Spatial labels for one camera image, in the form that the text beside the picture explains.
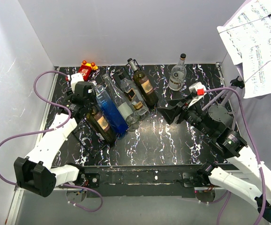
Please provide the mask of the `dark green wine bottle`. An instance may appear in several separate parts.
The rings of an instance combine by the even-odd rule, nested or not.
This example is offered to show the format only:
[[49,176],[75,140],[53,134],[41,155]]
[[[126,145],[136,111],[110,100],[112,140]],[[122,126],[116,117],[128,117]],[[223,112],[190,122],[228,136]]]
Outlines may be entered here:
[[134,72],[133,79],[142,93],[148,107],[154,107],[158,103],[158,97],[147,75],[136,65],[132,58],[127,60]]

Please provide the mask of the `round clear liquor bottle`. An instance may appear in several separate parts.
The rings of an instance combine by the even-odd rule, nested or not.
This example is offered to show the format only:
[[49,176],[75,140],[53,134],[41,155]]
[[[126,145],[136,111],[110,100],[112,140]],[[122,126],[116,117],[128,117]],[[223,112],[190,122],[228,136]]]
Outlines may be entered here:
[[186,54],[182,53],[179,62],[171,70],[168,86],[173,91],[179,91],[185,81],[187,75],[185,59]]

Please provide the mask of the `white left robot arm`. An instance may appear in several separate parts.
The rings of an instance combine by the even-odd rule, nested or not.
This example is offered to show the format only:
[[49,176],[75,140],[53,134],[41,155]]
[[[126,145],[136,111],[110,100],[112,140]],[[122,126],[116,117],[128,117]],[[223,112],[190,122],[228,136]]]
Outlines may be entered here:
[[16,183],[19,187],[29,190],[42,197],[47,197],[56,186],[70,182],[79,188],[85,183],[81,167],[68,164],[52,167],[53,160],[68,136],[77,128],[90,111],[96,100],[90,82],[77,82],[74,91],[69,94],[62,106],[70,111],[60,109],[47,132],[26,157],[18,157],[14,162]]

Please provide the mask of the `dark wine bottle silver cap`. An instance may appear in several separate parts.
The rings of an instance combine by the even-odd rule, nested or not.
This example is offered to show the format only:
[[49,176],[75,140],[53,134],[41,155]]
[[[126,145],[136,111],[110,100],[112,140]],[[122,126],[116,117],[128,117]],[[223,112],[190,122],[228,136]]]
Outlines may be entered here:
[[98,113],[95,117],[86,117],[86,119],[95,131],[102,136],[104,141],[106,141],[110,146],[114,145],[116,141],[116,133],[104,117],[101,110],[98,109]]

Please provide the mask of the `clear tall glass bottle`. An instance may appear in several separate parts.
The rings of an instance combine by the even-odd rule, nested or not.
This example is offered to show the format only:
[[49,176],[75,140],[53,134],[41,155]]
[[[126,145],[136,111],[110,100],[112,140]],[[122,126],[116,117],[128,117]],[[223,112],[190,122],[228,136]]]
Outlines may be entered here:
[[124,93],[114,84],[109,75],[102,75],[105,81],[112,101],[128,125],[138,122],[139,115],[134,111],[133,106],[127,101]]

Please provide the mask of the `blue square glass bottle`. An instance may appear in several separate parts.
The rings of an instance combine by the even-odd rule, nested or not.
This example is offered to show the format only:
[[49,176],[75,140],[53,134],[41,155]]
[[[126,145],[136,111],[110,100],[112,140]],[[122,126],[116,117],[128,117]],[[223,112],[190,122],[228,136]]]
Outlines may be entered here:
[[111,100],[105,87],[101,84],[98,84],[96,81],[91,81],[91,84],[93,85],[96,93],[97,103],[103,111],[104,115],[107,117],[112,128],[116,133],[124,135],[128,130],[128,125],[115,106],[114,102]]

